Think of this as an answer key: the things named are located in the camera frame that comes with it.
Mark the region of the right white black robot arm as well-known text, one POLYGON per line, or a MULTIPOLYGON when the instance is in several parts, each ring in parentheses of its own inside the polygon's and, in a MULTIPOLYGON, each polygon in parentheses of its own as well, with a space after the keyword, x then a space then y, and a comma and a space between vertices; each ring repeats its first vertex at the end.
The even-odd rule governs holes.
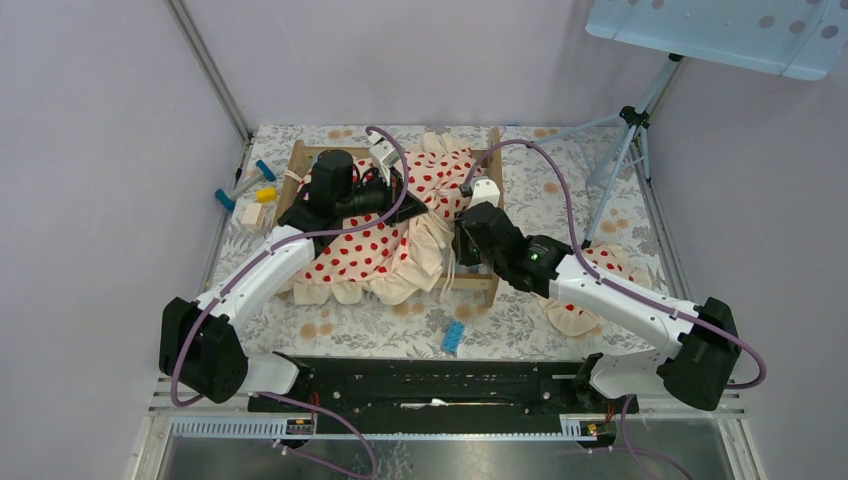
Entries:
POLYGON ((630 394, 663 392, 695 409, 717 409, 741 353, 726 303, 667 297, 614 270, 583 265, 570 246, 545 235, 523 235, 489 202, 459 213, 455 227, 460 264, 484 265, 516 290, 597 314, 648 342, 645 352, 587 358, 573 386, 583 410, 597 412, 630 394))

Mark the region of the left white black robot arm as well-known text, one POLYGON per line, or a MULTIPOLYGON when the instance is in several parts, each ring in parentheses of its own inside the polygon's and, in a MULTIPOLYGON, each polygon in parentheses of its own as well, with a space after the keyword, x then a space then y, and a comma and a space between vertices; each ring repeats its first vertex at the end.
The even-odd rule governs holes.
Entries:
POLYGON ((175 405, 179 386, 221 404, 237 393, 271 393, 288 411, 309 401, 310 385, 281 354, 249 353, 240 335, 246 323, 292 277, 307 267, 358 216, 395 223, 424 211, 408 191, 408 163, 386 142, 370 148, 373 165, 356 174, 352 155, 321 152, 309 182, 283 212, 262 246, 222 282, 194 300, 176 297, 164 308, 160 371, 171 379, 175 405))

